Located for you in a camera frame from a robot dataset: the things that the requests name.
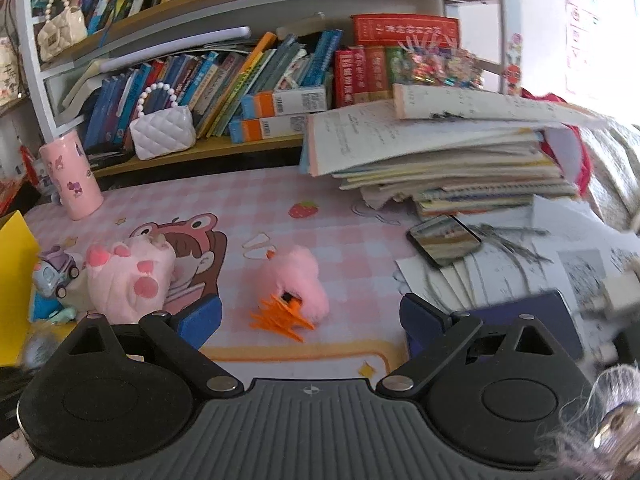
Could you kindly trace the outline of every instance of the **pink plush toy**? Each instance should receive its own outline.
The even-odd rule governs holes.
[[[174,248],[163,234],[129,238],[110,250],[93,245],[86,253],[91,301],[110,323],[137,323],[162,310],[174,263]]]
[[[272,253],[258,270],[258,302],[288,292],[301,300],[300,314],[311,323],[329,313],[329,300],[318,280],[318,262],[309,249],[293,246],[290,251]]]

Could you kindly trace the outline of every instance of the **metal screw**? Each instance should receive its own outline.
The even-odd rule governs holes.
[[[238,380],[235,377],[218,375],[207,381],[207,388],[213,392],[230,392],[238,387]]]
[[[414,382],[404,375],[389,375],[382,379],[382,385],[392,392],[405,392],[414,387]]]

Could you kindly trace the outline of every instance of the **white shelf frame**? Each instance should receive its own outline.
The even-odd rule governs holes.
[[[165,20],[164,22],[155,23],[149,27],[145,27],[142,30],[138,30],[132,34],[128,34],[118,40],[111,41],[107,45],[98,47],[92,52],[85,54],[77,60],[64,61],[52,66],[48,66],[46,70],[42,70],[40,67],[40,59],[38,57],[38,45],[36,43],[36,36],[34,33],[34,25],[43,23],[42,17],[34,17],[31,10],[31,0],[16,0],[16,14],[17,14],[17,28],[18,38],[20,40],[20,50],[22,52],[22,58],[24,61],[24,72],[27,78],[27,83],[31,93],[31,101],[33,102],[33,108],[36,112],[38,124],[42,130],[45,142],[52,142],[58,137],[62,136],[69,130],[78,126],[78,124],[84,121],[84,116],[79,116],[73,121],[62,124],[62,126],[56,126],[54,120],[54,113],[50,104],[49,95],[45,86],[45,80],[60,76],[61,74],[81,67],[82,65],[90,62],[96,57],[108,55],[115,49],[123,47],[127,44],[133,43],[137,40],[157,34],[164,30],[168,30],[177,25],[183,25],[187,22],[194,22],[202,18],[221,14],[223,12],[230,12],[233,10],[246,9],[249,7],[263,6],[273,4],[277,2],[289,2],[295,0],[236,0],[233,2],[227,2],[216,6],[206,7],[205,9],[196,10],[187,14]],[[442,2],[443,14],[450,17],[457,17],[457,6],[467,2],[479,2],[488,0],[440,0]],[[500,3],[500,30],[502,31],[502,41],[500,42],[500,63],[482,60],[482,68],[488,72],[497,73],[502,76],[505,73],[505,69],[510,66],[510,53],[509,48],[513,46],[510,43],[510,39],[514,38],[515,34],[522,39],[522,32],[520,30],[520,0],[497,0]],[[500,91],[503,93],[519,92],[519,84],[516,87],[508,88],[507,82],[504,77],[501,77]]]

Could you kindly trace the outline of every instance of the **black rubber pad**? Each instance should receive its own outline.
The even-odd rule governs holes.
[[[18,478],[574,480],[575,474],[477,464],[440,441],[416,404],[383,399],[365,380],[256,380],[241,397],[208,401],[177,441],[152,456],[103,468],[40,457]]]

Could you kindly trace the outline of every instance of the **pearl bag handle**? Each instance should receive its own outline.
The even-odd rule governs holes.
[[[171,107],[175,108],[178,105],[178,97],[175,94],[175,90],[171,88],[171,85],[168,83],[163,83],[162,81],[158,81],[157,83],[153,83],[151,86],[145,88],[145,91],[140,94],[140,99],[138,99],[138,106],[136,110],[138,111],[138,118],[142,118],[145,115],[145,100],[149,97],[149,94],[153,90],[165,90],[169,94],[169,101],[171,102]]]
[[[56,0],[49,0],[47,2],[47,8],[44,11],[44,17],[45,17],[45,20],[47,22],[49,22],[51,20],[51,7],[53,6],[53,2],[55,2],[55,1]],[[65,6],[65,10],[69,8],[69,5],[70,5],[69,4],[69,0],[62,0],[62,3]]]

